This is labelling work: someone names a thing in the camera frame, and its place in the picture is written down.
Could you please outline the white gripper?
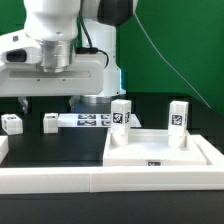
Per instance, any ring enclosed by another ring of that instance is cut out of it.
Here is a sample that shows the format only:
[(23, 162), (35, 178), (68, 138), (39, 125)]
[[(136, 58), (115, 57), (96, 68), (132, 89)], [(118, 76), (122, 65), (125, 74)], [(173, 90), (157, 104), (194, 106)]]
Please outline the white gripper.
[[(103, 54), (77, 55), (72, 64), (60, 73), (45, 73), (33, 65), (2, 64), (0, 66), (0, 97), (19, 97), (25, 114), (29, 111), (28, 96), (95, 95), (103, 89)], [(80, 101), (72, 96), (69, 105)]]

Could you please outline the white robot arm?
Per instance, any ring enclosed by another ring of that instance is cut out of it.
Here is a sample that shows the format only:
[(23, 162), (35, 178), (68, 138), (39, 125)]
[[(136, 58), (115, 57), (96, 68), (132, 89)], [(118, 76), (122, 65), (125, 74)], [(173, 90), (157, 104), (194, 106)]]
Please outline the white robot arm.
[(138, 0), (23, 0), (24, 27), (0, 36), (0, 97), (69, 96), (109, 103), (125, 92), (116, 28)]

